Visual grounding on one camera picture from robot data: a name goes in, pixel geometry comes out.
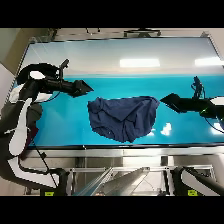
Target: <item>dark clothing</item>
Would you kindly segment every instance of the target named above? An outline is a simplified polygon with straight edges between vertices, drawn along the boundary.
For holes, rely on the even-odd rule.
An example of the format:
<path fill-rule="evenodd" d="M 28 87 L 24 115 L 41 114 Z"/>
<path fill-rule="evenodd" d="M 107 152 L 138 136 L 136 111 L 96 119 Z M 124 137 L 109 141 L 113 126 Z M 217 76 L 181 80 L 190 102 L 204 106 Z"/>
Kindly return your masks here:
<path fill-rule="evenodd" d="M 90 125 L 94 132 L 119 142 L 133 142 L 150 133 L 155 123 L 159 101 L 154 97 L 88 102 Z"/>

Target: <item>green sticker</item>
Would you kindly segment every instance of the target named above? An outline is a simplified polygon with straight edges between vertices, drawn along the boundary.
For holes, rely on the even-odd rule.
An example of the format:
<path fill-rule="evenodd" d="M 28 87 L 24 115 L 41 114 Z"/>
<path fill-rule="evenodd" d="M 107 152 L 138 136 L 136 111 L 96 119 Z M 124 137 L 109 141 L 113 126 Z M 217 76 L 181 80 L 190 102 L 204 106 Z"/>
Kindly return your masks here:
<path fill-rule="evenodd" d="M 54 196 L 54 192 L 45 192 L 45 196 Z"/>
<path fill-rule="evenodd" d="M 195 190 L 188 190 L 188 196 L 198 196 L 198 192 Z"/>

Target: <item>navy blue fabric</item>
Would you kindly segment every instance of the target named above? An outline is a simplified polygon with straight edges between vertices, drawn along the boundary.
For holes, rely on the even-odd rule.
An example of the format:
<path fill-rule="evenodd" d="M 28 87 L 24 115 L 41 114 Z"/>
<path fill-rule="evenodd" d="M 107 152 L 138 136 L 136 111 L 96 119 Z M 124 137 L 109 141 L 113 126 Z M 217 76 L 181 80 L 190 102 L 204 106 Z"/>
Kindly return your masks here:
<path fill-rule="evenodd" d="M 101 136 L 119 142 L 133 142 L 151 132 L 158 106 L 159 101 L 150 96 L 112 100 L 96 98 L 88 102 L 90 125 Z"/>

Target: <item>metal table frame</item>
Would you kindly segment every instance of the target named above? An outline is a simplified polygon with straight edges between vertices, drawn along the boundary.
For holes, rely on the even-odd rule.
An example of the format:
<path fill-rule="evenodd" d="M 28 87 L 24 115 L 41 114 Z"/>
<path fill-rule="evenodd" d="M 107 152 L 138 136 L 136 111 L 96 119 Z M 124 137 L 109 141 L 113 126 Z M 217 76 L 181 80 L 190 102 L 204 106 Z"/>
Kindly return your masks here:
<path fill-rule="evenodd" d="M 82 39 L 79 34 L 69 35 L 69 39 L 67 40 L 99 40 L 99 39 L 124 39 L 123 38 L 111 38 L 111 37 L 102 37 L 103 35 L 111 35 L 111 34 L 118 34 L 118 32 L 114 33 L 100 33 L 100 37 L 95 37 L 94 35 L 88 35 L 88 38 Z M 189 36 L 159 36 L 159 37 L 150 37 L 150 38 L 174 38 L 174 37 L 187 37 Z M 192 36 L 192 37 L 207 37 L 210 39 L 217 55 L 221 58 L 220 51 L 218 50 L 211 34 L 208 31 L 204 31 L 199 36 Z M 17 69 L 17 73 L 15 79 L 12 83 L 12 86 L 9 90 L 8 97 L 6 98 L 6 102 L 8 101 L 9 94 L 14 86 L 16 77 L 20 71 L 22 62 L 26 56 L 27 50 L 30 44 L 34 44 L 37 42 L 51 42 L 51 40 L 47 37 L 32 37 L 24 51 L 23 57 L 20 61 L 19 67 Z M 88 148 L 88 146 L 69 146 L 69 147 L 38 147 L 40 152 L 45 152 L 47 157 L 51 158 L 69 158 L 69 157 L 147 157 L 147 156 L 174 156 L 174 155 L 213 155 L 213 154 L 222 154 L 224 153 L 224 142 L 220 143 L 208 143 L 208 144 L 187 144 L 186 145 L 169 145 L 168 147 L 163 147 L 163 145 L 144 145 L 144 147 L 138 147 L 139 145 L 130 145 L 130 146 L 114 146 L 113 148 L 108 148 L 106 145 L 102 145 L 101 147 L 95 146 L 95 148 Z M 37 158 L 39 157 L 38 153 L 34 148 L 30 148 L 27 150 L 27 157 L 29 158 Z"/>

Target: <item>robotic arm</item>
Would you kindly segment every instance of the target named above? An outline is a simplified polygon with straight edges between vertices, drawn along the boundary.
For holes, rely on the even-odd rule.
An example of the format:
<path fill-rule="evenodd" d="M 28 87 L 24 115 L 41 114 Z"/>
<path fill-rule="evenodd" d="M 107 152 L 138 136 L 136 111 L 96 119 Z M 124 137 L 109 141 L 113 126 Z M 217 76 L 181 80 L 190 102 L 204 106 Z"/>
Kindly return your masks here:
<path fill-rule="evenodd" d="M 60 91 L 78 97 L 93 91 L 83 80 L 71 83 L 62 79 L 63 69 L 67 67 L 68 62 L 68 59 L 65 60 L 58 69 L 49 64 L 29 65 L 30 67 L 27 66 L 29 69 L 26 67 L 19 74 L 17 82 L 24 83 L 19 98 L 9 113 L 0 120 L 0 176 L 2 178 L 32 189 L 53 189 L 58 192 L 58 195 L 65 194 L 67 173 L 63 169 L 50 169 L 47 172 L 27 169 L 20 165 L 20 155 L 30 131 L 27 125 L 27 112 L 39 93 Z"/>

